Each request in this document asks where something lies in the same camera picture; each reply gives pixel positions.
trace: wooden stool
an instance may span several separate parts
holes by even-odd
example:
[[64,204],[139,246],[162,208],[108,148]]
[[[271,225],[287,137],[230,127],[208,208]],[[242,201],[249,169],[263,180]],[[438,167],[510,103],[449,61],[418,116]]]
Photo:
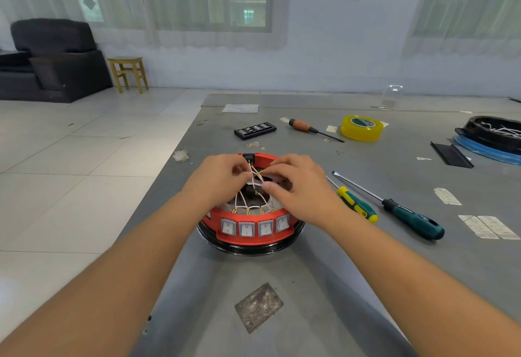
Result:
[[[114,81],[116,82],[116,86],[118,87],[119,93],[122,93],[121,84],[119,83],[119,78],[122,77],[125,82],[125,87],[127,90],[129,89],[129,82],[127,80],[127,73],[133,73],[135,77],[135,82],[138,84],[139,93],[143,93],[143,89],[141,88],[140,78],[143,78],[143,83],[145,83],[145,87],[148,90],[148,81],[147,74],[145,73],[145,67],[143,66],[142,57],[114,57],[108,58],[108,62],[110,63],[110,69],[112,70],[112,75],[114,76]],[[124,64],[130,64],[132,67],[126,68]]]

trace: left hand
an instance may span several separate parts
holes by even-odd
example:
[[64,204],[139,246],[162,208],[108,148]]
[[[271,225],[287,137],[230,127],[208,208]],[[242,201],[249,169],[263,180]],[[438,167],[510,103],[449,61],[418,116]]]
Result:
[[182,193],[205,205],[205,212],[231,200],[251,180],[250,165],[243,156],[221,154],[207,157],[192,173]]

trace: screwdriver handle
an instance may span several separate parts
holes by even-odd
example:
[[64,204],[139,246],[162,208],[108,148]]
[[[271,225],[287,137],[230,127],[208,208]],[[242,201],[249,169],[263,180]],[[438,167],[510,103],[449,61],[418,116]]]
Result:
[[370,222],[373,224],[378,221],[378,215],[376,212],[364,201],[358,199],[356,196],[351,194],[349,190],[346,187],[340,187],[336,194],[342,198],[342,201],[351,209],[354,210],[356,213],[360,214],[361,216],[367,218]]
[[445,235],[444,228],[427,216],[414,213],[411,209],[399,205],[392,199],[384,199],[382,204],[386,212],[393,214],[415,233],[427,240],[438,240]]
[[295,120],[294,118],[290,120],[289,124],[291,127],[298,129],[299,131],[318,133],[316,128],[313,128],[311,125],[308,125],[303,121]]

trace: dark green screwdriver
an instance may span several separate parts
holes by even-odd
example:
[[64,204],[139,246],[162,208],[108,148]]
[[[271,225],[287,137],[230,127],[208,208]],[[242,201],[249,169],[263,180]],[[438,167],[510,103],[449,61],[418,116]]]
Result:
[[338,172],[333,171],[332,173],[333,176],[336,176],[339,179],[345,181],[346,183],[349,183],[355,186],[356,188],[359,188],[362,191],[367,192],[369,195],[374,196],[377,200],[379,200],[382,203],[383,209],[386,212],[391,213],[401,222],[407,224],[407,226],[409,226],[410,229],[412,229],[421,237],[427,240],[438,240],[443,238],[443,236],[445,235],[445,230],[443,229],[443,227],[434,220],[431,220],[429,217],[424,216],[422,214],[414,213],[411,209],[407,209],[399,205],[392,199],[381,199],[379,196],[373,194],[371,191],[368,191],[364,187],[359,186],[358,184],[346,179]]

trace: blue ring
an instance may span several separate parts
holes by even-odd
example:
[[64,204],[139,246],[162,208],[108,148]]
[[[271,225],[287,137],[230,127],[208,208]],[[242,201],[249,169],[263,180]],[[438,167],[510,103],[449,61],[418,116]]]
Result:
[[483,155],[496,161],[505,162],[507,164],[521,165],[521,155],[506,153],[505,151],[492,149],[483,144],[476,143],[463,135],[454,135],[454,140],[459,145],[465,147],[473,153]]

